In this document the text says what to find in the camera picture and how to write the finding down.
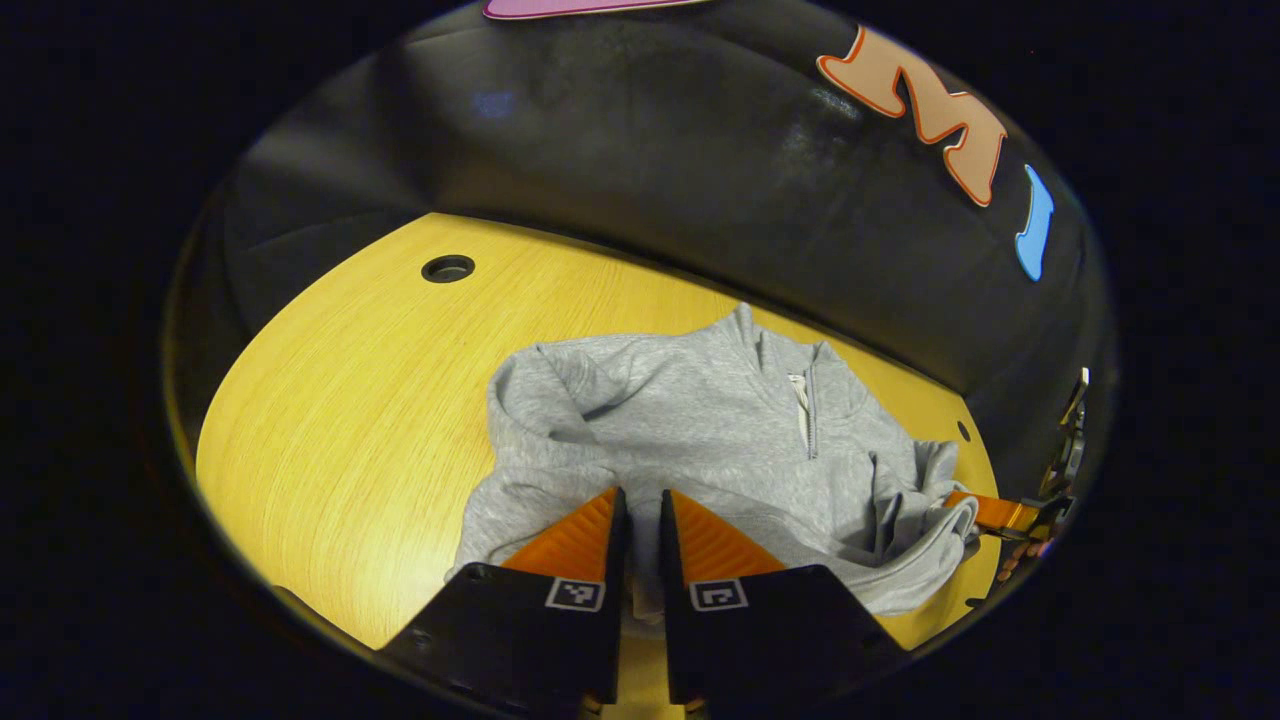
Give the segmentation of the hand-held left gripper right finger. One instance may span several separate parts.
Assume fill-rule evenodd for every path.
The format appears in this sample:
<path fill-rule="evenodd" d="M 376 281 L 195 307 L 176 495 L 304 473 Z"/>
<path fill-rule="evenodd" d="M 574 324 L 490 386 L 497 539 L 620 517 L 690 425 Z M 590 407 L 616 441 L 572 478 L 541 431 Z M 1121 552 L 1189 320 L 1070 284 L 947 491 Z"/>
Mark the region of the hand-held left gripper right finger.
<path fill-rule="evenodd" d="M 687 714 L 800 714 L 908 665 L 819 564 L 788 568 L 690 496 L 660 506 L 669 700 Z"/>

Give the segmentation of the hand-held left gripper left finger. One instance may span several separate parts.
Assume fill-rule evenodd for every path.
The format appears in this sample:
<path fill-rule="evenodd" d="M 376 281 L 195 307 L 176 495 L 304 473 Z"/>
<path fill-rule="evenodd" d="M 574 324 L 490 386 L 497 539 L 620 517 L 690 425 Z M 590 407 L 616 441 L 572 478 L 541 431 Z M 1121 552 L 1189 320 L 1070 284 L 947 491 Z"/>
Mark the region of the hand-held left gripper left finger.
<path fill-rule="evenodd" d="M 465 565 L 380 659 L 494 714 L 598 714 L 618 694 L 630 537 L 611 487 L 506 561 Z"/>

